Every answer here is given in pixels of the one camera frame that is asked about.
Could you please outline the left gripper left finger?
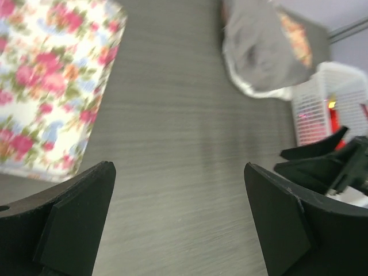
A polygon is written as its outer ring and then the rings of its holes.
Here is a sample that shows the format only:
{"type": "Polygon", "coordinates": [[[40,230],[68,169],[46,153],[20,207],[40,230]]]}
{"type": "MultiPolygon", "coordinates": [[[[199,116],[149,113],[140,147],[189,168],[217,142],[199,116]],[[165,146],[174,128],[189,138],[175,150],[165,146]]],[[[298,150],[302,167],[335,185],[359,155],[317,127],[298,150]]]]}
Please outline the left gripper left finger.
{"type": "Polygon", "coordinates": [[[92,275],[116,180],[112,162],[1,206],[1,275],[92,275]]]}

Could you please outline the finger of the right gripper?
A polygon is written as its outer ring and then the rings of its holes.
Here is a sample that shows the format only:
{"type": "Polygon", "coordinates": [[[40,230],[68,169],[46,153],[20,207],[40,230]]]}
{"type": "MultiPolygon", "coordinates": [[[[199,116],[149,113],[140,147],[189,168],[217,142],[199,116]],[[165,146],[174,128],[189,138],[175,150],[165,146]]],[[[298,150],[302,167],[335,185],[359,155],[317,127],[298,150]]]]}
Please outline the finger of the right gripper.
{"type": "Polygon", "coordinates": [[[348,132],[346,126],[342,126],[333,135],[317,142],[289,148],[281,151],[280,157],[286,160],[306,159],[323,156],[338,149],[339,144],[343,143],[343,137],[348,132]]]}
{"type": "Polygon", "coordinates": [[[344,146],[327,154],[307,146],[283,150],[281,157],[285,161],[277,163],[274,171],[299,186],[326,194],[356,150],[356,146],[344,146]]]}

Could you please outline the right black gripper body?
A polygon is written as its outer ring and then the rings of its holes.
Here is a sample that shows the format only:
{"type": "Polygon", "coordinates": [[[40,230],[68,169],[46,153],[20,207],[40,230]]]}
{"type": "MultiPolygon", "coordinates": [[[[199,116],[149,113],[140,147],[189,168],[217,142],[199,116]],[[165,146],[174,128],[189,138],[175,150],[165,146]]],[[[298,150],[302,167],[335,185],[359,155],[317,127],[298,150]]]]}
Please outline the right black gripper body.
{"type": "Polygon", "coordinates": [[[351,187],[367,195],[367,137],[355,136],[336,153],[342,162],[342,169],[330,186],[335,194],[351,187]]]}

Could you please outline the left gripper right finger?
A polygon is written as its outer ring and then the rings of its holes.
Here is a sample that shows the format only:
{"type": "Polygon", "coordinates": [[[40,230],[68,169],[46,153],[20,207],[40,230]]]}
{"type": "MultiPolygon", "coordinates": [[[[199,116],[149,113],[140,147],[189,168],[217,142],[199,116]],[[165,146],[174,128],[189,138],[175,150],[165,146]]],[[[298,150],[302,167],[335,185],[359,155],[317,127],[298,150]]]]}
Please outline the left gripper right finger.
{"type": "Polygon", "coordinates": [[[244,181],[268,275],[367,275],[367,209],[247,163],[244,181]]]}

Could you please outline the floral rectangular tray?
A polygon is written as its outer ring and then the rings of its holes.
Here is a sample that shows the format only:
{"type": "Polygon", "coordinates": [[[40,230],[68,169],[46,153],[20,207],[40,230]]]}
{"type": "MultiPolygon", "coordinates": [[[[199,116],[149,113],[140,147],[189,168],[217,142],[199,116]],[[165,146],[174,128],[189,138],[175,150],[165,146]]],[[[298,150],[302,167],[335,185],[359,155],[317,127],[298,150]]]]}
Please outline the floral rectangular tray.
{"type": "Polygon", "coordinates": [[[127,23],[116,1],[1,1],[1,172],[81,165],[127,23]]]}

